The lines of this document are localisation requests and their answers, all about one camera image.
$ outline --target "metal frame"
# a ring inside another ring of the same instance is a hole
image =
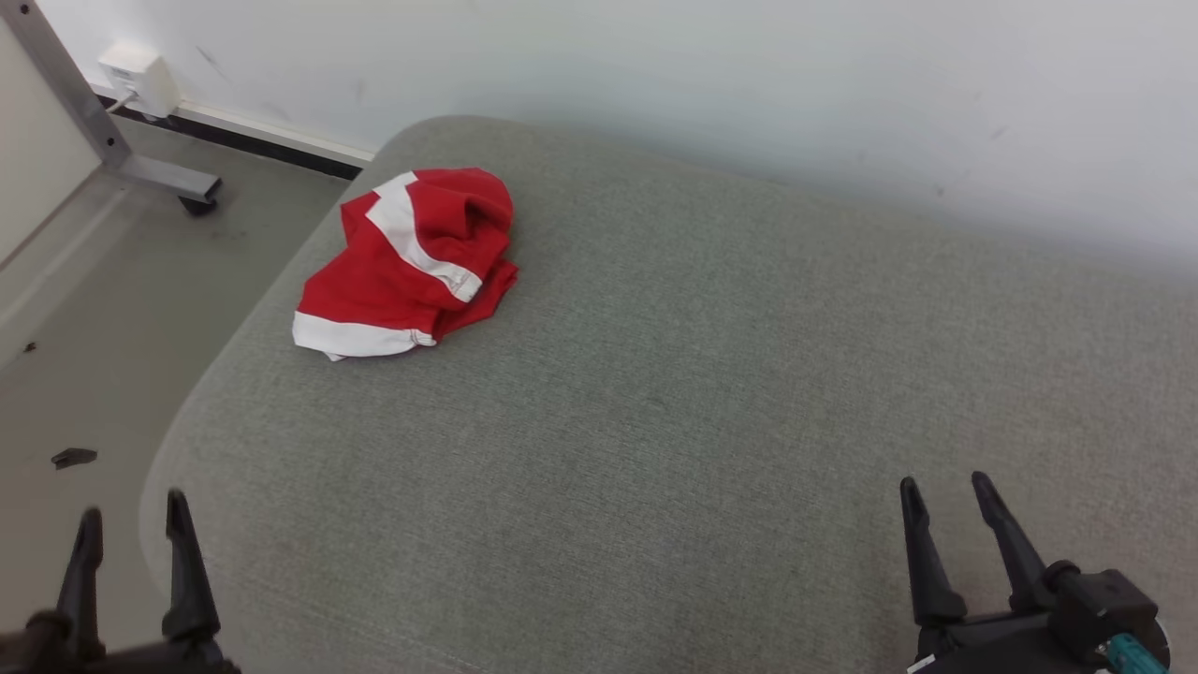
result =
[[[0,17],[12,29],[105,168],[126,180],[164,189],[183,199],[213,202],[212,194],[220,186],[219,177],[143,157],[129,148],[35,0],[0,0]]]

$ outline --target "teal connector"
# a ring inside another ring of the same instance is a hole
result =
[[[1118,674],[1168,674],[1136,637],[1115,634],[1107,642],[1107,660]]]

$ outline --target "white trim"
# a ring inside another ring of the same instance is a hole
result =
[[[367,218],[382,231],[404,261],[443,283],[454,297],[468,302],[483,285],[483,279],[464,266],[434,259],[416,237],[416,211],[407,193],[407,186],[416,180],[416,174],[409,171],[375,187],[379,201],[370,206]]]
[[[91,85],[92,91],[101,96],[120,98],[116,90],[107,84],[97,84],[95,81],[89,81],[87,84]],[[131,103],[128,107],[134,110],[138,109],[137,102]],[[349,145],[341,145],[340,142],[333,142],[332,140],[325,140],[298,130],[292,130],[290,128],[283,128],[262,121],[252,120],[225,110],[201,105],[200,103],[195,103],[186,98],[180,102],[179,108],[174,114],[175,116],[184,120],[192,120],[208,126],[214,126],[217,128],[223,128],[225,130],[232,130],[234,133],[258,138],[259,140],[266,140],[268,142],[274,142],[276,145],[291,147],[292,150],[300,150],[310,154],[316,154],[317,157],[325,157],[326,159],[333,159],[335,162],[341,162],[358,168],[365,168],[367,164],[373,162],[375,157],[374,152],[350,147]]]
[[[334,357],[389,357],[416,347],[436,347],[432,335],[419,329],[392,329],[363,322],[337,322],[296,311],[291,323],[296,346]]]

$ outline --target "white stripe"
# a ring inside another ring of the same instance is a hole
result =
[[[334,357],[389,357],[416,347],[436,347],[432,335],[419,329],[392,329],[363,322],[337,322],[296,311],[291,323],[296,346]]]
[[[409,171],[375,187],[379,202],[370,207],[367,217],[404,261],[444,283],[454,297],[468,302],[483,285],[483,279],[464,266],[432,259],[420,247],[416,237],[416,212],[407,194],[407,186],[413,182],[416,174]]]

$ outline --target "red cloth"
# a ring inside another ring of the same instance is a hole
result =
[[[398,354],[494,315],[516,280],[503,182],[477,168],[406,172],[341,205],[346,248],[304,284],[296,345]]]

